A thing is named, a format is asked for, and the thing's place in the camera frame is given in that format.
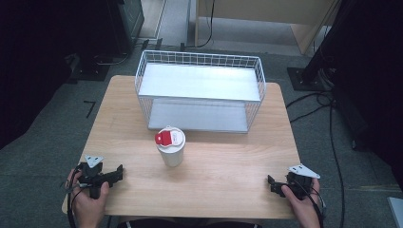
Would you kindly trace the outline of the person's left hand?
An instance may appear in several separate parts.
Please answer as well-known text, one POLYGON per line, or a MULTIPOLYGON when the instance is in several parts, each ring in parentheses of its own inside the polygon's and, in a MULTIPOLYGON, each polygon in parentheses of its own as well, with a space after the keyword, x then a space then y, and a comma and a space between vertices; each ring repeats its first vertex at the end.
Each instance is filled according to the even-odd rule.
POLYGON ((72 203, 73 215, 77 219, 79 228, 98 228, 102 223, 106 211, 106 202, 109 184, 104 182, 100 189, 100 197, 92 199, 80 187, 72 190, 75 197, 72 203))

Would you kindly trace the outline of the black metal stand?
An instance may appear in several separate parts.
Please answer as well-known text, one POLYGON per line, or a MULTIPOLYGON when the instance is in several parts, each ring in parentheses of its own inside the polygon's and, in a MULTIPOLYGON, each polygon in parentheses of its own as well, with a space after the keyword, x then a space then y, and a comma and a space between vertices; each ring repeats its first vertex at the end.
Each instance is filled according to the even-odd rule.
POLYGON ((331 26, 328 33, 324 36, 321 44, 317 47, 314 56, 305 68, 288 67, 287 73, 294 90, 297 91, 325 91, 322 80, 319 77, 319 71, 326 68, 334 61, 334 55, 331 51, 331 44, 336 38, 336 32, 339 29, 339 8, 343 6, 343 0, 329 0, 329 7, 323 10, 322 18, 315 24, 292 26, 297 32, 305 31, 305 38, 302 40, 306 44, 305 49, 314 43, 316 36, 324 26, 331 26))

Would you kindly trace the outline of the white cup with red lid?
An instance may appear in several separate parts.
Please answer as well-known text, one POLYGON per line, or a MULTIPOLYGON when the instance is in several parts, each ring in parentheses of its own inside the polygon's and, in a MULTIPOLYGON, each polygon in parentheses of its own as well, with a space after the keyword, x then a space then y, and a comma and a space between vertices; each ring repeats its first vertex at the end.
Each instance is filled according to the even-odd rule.
POLYGON ((154 140, 167 166, 176 167, 182 163, 186 137, 179 128, 167 126, 155 135, 154 140))

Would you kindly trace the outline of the dark equipment case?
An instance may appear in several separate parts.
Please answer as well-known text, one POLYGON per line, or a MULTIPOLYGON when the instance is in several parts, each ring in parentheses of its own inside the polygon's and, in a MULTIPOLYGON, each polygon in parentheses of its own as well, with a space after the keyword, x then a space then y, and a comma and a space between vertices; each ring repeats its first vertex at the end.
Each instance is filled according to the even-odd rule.
POLYGON ((135 46, 144 23, 141 0, 67 0, 66 10, 79 58, 72 79, 103 81, 135 46))

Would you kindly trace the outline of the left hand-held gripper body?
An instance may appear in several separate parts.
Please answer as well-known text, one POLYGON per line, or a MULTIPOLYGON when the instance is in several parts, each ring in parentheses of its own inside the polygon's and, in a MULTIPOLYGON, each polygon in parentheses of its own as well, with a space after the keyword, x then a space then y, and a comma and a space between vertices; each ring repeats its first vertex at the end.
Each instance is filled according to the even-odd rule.
POLYGON ((79 186, 87 188, 92 199, 100 197, 101 187, 107 181, 106 175, 102 173, 103 157, 85 155, 85 162, 81 162, 82 175, 78 178, 79 186))

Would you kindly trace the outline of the person's right hand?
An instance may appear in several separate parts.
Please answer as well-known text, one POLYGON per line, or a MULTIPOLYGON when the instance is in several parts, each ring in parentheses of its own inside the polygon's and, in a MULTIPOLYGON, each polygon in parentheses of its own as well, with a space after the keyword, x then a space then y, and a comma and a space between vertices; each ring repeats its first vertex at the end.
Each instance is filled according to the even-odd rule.
POLYGON ((318 179, 312 179, 313 190, 310 197, 298 199, 287 185, 282 185, 281 190, 285 198, 289 200, 292 211, 301 228, 320 228, 314 204, 319 204, 317 193, 319 192, 318 179))

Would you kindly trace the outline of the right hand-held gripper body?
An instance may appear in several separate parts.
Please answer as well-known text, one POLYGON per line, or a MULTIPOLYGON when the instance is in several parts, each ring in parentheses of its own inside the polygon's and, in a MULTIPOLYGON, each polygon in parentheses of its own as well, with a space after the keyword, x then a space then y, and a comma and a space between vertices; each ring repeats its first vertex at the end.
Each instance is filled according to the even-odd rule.
POLYGON ((286 176, 287 185, 294 195, 302 200, 311 193, 312 179, 320 179, 320 175, 304 164, 290 166, 286 176))

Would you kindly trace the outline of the white wire shelf rack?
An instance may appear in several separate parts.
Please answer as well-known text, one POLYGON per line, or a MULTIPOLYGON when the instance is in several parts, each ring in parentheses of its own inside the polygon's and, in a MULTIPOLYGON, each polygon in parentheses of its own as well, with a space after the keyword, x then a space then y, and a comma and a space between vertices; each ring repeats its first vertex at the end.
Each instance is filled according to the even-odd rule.
POLYGON ((257 56, 146 50, 135 90, 150 129, 246 133, 266 82, 257 56))

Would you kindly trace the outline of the pale flat box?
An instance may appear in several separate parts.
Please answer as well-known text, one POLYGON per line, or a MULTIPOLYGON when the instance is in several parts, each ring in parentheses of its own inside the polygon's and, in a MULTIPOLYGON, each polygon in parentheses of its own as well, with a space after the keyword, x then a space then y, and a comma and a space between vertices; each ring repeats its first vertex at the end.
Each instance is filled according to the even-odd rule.
POLYGON ((403 199, 388 197, 387 201, 397 228, 403 228, 403 199))

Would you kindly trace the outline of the light wooden cabinet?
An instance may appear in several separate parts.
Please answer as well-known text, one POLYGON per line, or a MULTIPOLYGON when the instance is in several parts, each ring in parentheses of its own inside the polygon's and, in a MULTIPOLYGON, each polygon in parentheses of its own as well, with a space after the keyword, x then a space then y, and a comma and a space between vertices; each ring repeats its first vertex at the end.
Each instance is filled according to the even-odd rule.
POLYGON ((323 26, 329 26, 342 0, 196 0, 195 42, 199 18, 290 24, 301 54, 306 54, 323 26))

